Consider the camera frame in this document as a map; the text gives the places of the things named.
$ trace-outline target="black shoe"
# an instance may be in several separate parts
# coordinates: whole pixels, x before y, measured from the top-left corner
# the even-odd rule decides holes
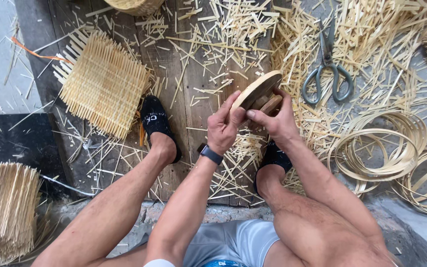
[[[276,164],[283,167],[284,173],[288,173],[289,170],[291,170],[291,168],[293,167],[293,164],[289,160],[288,156],[276,146],[276,143],[274,142],[274,140],[271,140],[266,146],[266,152],[258,170],[270,164]],[[253,188],[255,189],[255,192],[258,194],[258,189],[256,187],[256,175],[255,175],[255,180],[253,181]]]
[[[169,126],[168,116],[166,115],[166,111],[164,110],[159,98],[153,95],[146,96],[143,102],[143,107],[141,108],[141,121],[143,122],[144,130],[148,134],[148,143],[150,146],[151,134],[154,132],[163,133],[174,141],[177,154],[172,163],[178,162],[182,157],[182,152],[175,141],[174,134]]]

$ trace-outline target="foot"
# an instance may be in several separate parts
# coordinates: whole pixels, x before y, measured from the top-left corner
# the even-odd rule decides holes
[[[293,164],[288,156],[276,146],[273,140],[271,140],[266,147],[263,162],[253,181],[255,191],[258,192],[258,195],[262,196],[262,192],[265,189],[264,186],[270,184],[265,183],[266,181],[272,181],[274,183],[279,181],[279,184],[281,184],[286,177],[286,173],[289,172],[292,167]]]
[[[146,96],[141,108],[141,120],[143,121],[144,130],[148,134],[148,143],[152,146],[152,149],[156,147],[155,151],[166,152],[168,154],[165,156],[169,156],[170,148],[174,143],[175,156],[171,163],[178,162],[182,153],[169,126],[166,111],[157,97],[153,95]]]
[[[159,160],[170,164],[175,160],[177,148],[174,141],[164,133],[154,132],[151,134],[151,151],[159,155]]]

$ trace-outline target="man's hand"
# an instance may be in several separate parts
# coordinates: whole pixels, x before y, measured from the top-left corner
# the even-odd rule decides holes
[[[228,124],[225,124],[230,108],[239,95],[240,91],[231,94],[220,109],[207,120],[207,144],[211,150],[219,155],[225,154],[235,142],[238,125],[245,117],[245,109],[239,107],[232,111]]]
[[[253,109],[248,110],[246,116],[252,121],[266,127],[276,145],[281,150],[285,150],[291,141],[296,142],[302,139],[294,120],[291,97],[280,89],[275,89],[274,92],[283,97],[281,110],[275,117],[267,116],[263,112]]]

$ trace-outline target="orange ribbon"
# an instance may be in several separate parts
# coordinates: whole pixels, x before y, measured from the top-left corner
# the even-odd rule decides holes
[[[22,49],[26,50],[27,52],[31,53],[31,55],[34,55],[34,56],[36,56],[36,57],[39,57],[39,58],[49,58],[49,59],[55,59],[55,60],[62,60],[62,61],[65,61],[65,62],[67,62],[67,63],[73,64],[72,62],[70,62],[69,60],[67,60],[67,59],[65,59],[65,58],[59,58],[59,57],[46,57],[46,56],[38,55],[37,53],[32,52],[31,50],[27,49],[24,45],[22,45],[21,43],[19,43],[19,41],[18,41],[14,36],[13,36],[13,37],[11,37],[11,40],[12,40],[15,44],[19,45]]]

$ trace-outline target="watch strap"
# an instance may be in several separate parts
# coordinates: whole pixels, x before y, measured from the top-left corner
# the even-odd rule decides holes
[[[217,154],[216,152],[214,152],[213,150],[211,150],[207,144],[202,143],[199,146],[199,148],[197,149],[197,151],[199,151],[200,155],[203,155],[203,156],[211,159],[217,165],[222,164],[223,156],[221,156],[221,155]]]

